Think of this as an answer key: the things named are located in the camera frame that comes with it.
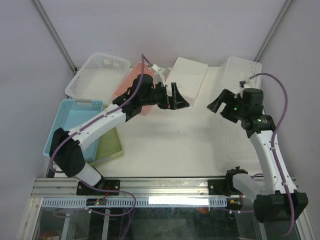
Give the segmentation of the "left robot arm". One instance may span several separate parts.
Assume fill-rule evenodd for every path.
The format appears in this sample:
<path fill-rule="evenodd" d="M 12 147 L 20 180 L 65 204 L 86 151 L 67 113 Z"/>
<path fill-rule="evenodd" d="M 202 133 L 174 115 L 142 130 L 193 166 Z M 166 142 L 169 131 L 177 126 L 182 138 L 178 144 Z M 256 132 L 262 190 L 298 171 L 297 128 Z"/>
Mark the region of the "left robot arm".
<path fill-rule="evenodd" d="M 86 162 L 84 151 L 102 135 L 139 115 L 144 106 L 158 106 L 162 110 L 179 110 L 190 104 L 180 94 L 176 83 L 171 83 L 171 94 L 167 87 L 154 83 L 148 74 L 140 74 L 126 92 L 112 101 L 105 110 L 85 123 L 69 130 L 54 131 L 50 146 L 50 162 L 59 172 L 84 183 L 93 194 L 105 188 L 103 176 Z"/>

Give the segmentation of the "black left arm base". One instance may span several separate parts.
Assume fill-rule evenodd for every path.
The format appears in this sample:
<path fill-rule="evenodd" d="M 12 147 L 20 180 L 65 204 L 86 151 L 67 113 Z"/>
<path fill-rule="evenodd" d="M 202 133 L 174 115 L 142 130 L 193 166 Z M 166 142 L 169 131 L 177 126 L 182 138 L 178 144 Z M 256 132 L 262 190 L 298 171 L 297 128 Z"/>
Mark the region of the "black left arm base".
<path fill-rule="evenodd" d="M 89 186 L 80 180 L 77 184 L 76 194 L 78 196 L 118 196 L 120 183 L 119 179 L 102 178 L 96 185 Z"/>

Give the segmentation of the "light blue plastic basket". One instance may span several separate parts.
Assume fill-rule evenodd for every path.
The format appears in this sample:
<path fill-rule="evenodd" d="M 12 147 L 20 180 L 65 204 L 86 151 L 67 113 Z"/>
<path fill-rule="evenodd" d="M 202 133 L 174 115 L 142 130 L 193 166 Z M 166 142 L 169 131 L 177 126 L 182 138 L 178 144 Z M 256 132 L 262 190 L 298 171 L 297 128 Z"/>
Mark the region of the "light blue plastic basket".
<path fill-rule="evenodd" d="M 103 110 L 104 102 L 101 100 L 62 100 L 46 141 L 43 155 L 49 156 L 53 134 L 57 129 L 62 128 L 66 131 L 75 128 L 95 117 Z"/>

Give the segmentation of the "translucent white shallow basket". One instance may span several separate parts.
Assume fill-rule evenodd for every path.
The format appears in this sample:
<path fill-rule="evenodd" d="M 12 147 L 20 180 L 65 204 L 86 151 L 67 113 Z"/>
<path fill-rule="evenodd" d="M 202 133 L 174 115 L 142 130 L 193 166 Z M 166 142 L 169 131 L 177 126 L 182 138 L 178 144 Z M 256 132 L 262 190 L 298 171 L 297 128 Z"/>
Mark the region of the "translucent white shallow basket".
<path fill-rule="evenodd" d="M 96 52 L 75 74 L 65 94 L 75 100 L 100 100 L 108 104 L 130 66 L 127 59 Z"/>

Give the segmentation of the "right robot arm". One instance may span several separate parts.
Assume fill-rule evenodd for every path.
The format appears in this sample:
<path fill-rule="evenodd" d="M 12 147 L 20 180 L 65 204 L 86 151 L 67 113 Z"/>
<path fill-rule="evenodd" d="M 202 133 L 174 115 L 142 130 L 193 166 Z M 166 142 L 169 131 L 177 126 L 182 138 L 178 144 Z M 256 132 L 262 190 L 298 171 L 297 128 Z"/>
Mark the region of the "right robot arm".
<path fill-rule="evenodd" d="M 207 106 L 216 113 L 221 104 L 225 104 L 221 116 L 233 123 L 241 122 L 257 153 L 264 178 L 264 186 L 261 186 L 237 166 L 226 172 L 217 191 L 225 196 L 244 194 L 253 203 L 254 215 L 260 223 L 293 223 L 309 200 L 306 193 L 298 191 L 287 171 L 276 143 L 273 118 L 263 113 L 263 97 L 263 91 L 257 88 L 245 88 L 242 93 L 223 89 Z"/>

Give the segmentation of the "large white perforated basket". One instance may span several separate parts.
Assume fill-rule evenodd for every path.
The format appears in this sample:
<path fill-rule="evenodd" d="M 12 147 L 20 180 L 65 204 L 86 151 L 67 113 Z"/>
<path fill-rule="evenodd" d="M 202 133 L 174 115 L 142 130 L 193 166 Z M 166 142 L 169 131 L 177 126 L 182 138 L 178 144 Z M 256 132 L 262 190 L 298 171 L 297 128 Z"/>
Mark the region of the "large white perforated basket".
<path fill-rule="evenodd" d="M 218 93 L 227 89 L 233 93 L 241 91 L 239 82 L 245 78 L 262 72 L 260 62 L 250 61 L 235 56 L 229 56 L 227 60 L 219 66 L 216 76 Z M 261 88 L 261 76 L 253 78 L 254 88 Z"/>

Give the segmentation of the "pink plastic basket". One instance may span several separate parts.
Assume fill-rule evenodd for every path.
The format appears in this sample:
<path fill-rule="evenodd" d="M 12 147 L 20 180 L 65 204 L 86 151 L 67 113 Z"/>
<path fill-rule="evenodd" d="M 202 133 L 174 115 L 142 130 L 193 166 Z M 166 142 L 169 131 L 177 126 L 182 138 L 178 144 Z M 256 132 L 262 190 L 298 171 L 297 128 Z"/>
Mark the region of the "pink plastic basket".
<path fill-rule="evenodd" d="M 113 96 L 115 98 L 119 97 L 123 93 L 127 91 L 129 87 L 132 86 L 133 81 L 138 78 L 138 76 L 142 73 L 142 62 L 138 62 L 135 67 L 130 70 L 129 74 L 127 77 L 124 79 L 124 81 L 119 85 L 119 87 L 116 89 L 114 92 Z M 149 69 L 148 65 L 144 65 L 144 74 L 150 75 L 152 77 L 153 83 L 155 83 L 153 77 L 154 77 L 154 72 Z M 152 106 L 143 106 L 141 109 L 141 115 L 146 116 L 152 109 Z"/>

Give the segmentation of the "cream white small basket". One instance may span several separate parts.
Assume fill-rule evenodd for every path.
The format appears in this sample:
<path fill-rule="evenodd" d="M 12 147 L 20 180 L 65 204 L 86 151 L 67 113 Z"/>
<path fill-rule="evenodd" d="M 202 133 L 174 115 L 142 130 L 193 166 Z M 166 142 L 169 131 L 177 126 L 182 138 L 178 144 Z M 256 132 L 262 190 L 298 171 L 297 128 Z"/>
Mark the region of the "cream white small basket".
<path fill-rule="evenodd" d="M 176 83 L 179 93 L 194 107 L 206 78 L 208 65 L 186 58 L 178 57 L 165 83 L 167 94 L 172 96 L 171 83 Z"/>

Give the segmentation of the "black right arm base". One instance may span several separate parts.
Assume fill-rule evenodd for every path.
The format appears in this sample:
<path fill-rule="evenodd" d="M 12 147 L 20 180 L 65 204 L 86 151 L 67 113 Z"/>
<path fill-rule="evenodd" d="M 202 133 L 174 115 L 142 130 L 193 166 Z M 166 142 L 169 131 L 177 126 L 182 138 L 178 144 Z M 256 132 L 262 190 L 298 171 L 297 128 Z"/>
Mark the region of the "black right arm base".
<path fill-rule="evenodd" d="M 222 179 L 209 179 L 207 181 L 207 189 L 209 196 L 223 195 L 230 197 L 231 195 L 240 195 L 241 192 L 234 187 L 233 177 L 239 174 L 248 174 L 240 166 L 229 169 L 226 171 L 225 176 Z"/>

